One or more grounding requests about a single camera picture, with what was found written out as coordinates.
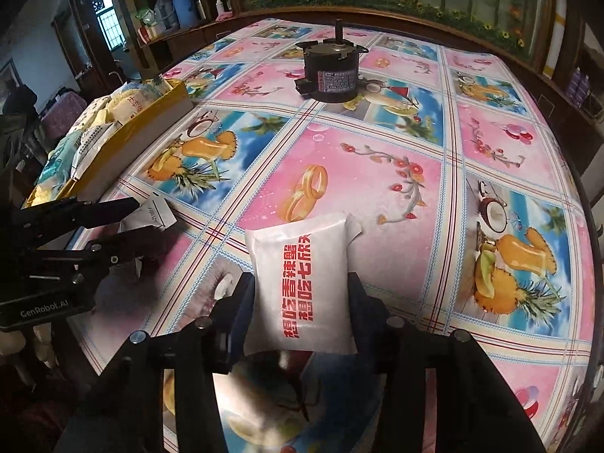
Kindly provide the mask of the white red-lettered tissue pack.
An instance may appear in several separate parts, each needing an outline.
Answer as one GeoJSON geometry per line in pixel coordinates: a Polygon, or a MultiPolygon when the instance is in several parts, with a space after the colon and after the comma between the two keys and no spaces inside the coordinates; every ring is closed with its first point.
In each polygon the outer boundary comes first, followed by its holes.
{"type": "Polygon", "coordinates": [[[362,233],[349,214],[336,212],[248,230],[255,297],[243,349],[356,352],[348,304],[348,247],[362,233]]]}

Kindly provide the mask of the colourful printed tablecloth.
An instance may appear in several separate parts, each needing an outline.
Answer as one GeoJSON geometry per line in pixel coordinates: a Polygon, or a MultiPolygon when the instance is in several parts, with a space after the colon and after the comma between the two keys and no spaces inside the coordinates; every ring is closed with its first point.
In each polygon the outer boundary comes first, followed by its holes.
{"type": "Polygon", "coordinates": [[[343,211],[365,289],[421,329],[466,329],[550,452],[586,387],[595,320],[587,211],[553,132],[496,56],[372,30],[361,90],[304,99],[299,43],[325,26],[267,18],[167,71],[194,108],[118,178],[108,199],[164,196],[175,239],[149,282],[118,269],[72,320],[101,371],[130,332],[176,331],[250,270],[252,229],[343,211]]]}

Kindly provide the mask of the black electric motor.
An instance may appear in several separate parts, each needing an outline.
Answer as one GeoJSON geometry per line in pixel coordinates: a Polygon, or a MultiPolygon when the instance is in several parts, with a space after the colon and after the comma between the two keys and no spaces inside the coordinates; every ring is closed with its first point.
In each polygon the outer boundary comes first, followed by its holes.
{"type": "Polygon", "coordinates": [[[334,37],[297,47],[303,52],[304,77],[295,86],[303,98],[343,103],[357,97],[359,58],[368,48],[344,38],[342,20],[335,20],[334,37]]]}

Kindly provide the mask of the blue water jug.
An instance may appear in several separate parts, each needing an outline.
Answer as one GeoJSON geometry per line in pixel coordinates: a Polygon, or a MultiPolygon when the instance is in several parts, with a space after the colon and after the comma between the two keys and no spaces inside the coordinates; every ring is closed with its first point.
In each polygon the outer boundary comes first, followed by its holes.
{"type": "Polygon", "coordinates": [[[195,27],[199,23],[194,0],[172,0],[181,29],[195,27]]]}

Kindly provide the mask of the silver foil sachet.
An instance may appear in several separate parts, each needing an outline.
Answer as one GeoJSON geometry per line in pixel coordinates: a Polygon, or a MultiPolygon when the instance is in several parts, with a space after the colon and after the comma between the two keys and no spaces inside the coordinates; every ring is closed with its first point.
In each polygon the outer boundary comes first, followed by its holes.
{"type": "Polygon", "coordinates": [[[165,197],[153,193],[138,209],[126,216],[119,225],[119,232],[143,227],[156,227],[164,231],[176,223],[176,217],[165,197]]]}

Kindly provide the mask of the yellow cardboard box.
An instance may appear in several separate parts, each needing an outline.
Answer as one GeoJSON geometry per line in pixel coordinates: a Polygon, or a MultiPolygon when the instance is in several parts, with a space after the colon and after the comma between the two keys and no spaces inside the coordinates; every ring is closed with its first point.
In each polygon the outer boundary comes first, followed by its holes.
{"type": "MultiPolygon", "coordinates": [[[[127,83],[111,94],[94,99],[69,128],[69,132],[83,130],[95,124],[105,124],[105,104],[119,91],[144,88],[158,98],[135,118],[123,125],[104,146],[80,179],[69,178],[57,199],[76,197],[80,200],[98,200],[137,157],[160,136],[193,109],[193,102],[180,80],[162,76],[145,81],[127,83]]],[[[37,206],[34,202],[36,185],[25,203],[26,208],[37,206]]]]}

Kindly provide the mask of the white Dole tissue pack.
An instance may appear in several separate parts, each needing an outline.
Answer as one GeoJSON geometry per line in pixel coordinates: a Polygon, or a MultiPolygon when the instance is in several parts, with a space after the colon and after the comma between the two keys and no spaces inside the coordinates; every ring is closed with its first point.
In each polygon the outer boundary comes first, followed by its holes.
{"type": "Polygon", "coordinates": [[[130,88],[114,94],[105,104],[105,124],[119,122],[125,125],[150,106],[158,95],[144,88],[130,88]]]}

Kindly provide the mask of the purple spray bottle left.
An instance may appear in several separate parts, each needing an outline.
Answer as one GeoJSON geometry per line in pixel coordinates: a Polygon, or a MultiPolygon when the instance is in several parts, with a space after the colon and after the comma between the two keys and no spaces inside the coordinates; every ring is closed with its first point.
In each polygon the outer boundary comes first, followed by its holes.
{"type": "Polygon", "coordinates": [[[570,101],[574,101],[576,91],[578,91],[579,83],[581,83],[581,69],[577,66],[572,72],[571,78],[565,89],[565,95],[570,101]]]}

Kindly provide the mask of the teal Hangyodon tissue pack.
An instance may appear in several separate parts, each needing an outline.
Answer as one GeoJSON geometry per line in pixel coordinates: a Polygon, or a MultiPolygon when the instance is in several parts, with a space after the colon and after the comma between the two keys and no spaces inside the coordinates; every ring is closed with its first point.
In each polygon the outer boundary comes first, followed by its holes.
{"type": "Polygon", "coordinates": [[[82,134],[82,129],[69,132],[52,150],[38,178],[34,202],[44,203],[57,199],[71,177],[73,159],[80,147],[82,134]]]}

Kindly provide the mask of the white patterned tissue pack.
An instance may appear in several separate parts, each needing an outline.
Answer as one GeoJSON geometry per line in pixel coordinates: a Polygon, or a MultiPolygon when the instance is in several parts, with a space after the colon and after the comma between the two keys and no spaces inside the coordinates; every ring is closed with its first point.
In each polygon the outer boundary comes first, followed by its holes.
{"type": "Polygon", "coordinates": [[[71,177],[80,179],[91,165],[94,157],[100,153],[102,146],[108,142],[121,128],[119,121],[91,125],[82,135],[81,142],[73,157],[71,177]]]}

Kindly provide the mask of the purple spray bottle right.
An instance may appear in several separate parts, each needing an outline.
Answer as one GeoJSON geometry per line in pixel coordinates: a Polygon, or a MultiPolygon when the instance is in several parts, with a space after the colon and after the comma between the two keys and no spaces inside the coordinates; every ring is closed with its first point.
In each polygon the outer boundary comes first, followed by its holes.
{"type": "Polygon", "coordinates": [[[590,94],[590,78],[588,75],[582,75],[581,80],[578,82],[578,88],[576,88],[573,102],[577,108],[581,108],[586,98],[590,94]]]}

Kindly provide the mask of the purple spray bottle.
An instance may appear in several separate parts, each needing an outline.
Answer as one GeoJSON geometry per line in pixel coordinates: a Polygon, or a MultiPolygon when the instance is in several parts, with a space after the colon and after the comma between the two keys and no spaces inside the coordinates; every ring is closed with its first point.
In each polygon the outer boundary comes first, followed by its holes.
{"type": "Polygon", "coordinates": [[[577,108],[581,108],[586,98],[590,94],[590,78],[588,75],[582,75],[581,80],[578,82],[578,88],[576,88],[573,102],[577,108]]]}
{"type": "Polygon", "coordinates": [[[571,78],[565,89],[565,95],[570,101],[574,101],[576,91],[578,91],[579,83],[581,83],[581,69],[577,66],[572,72],[571,78]]]}

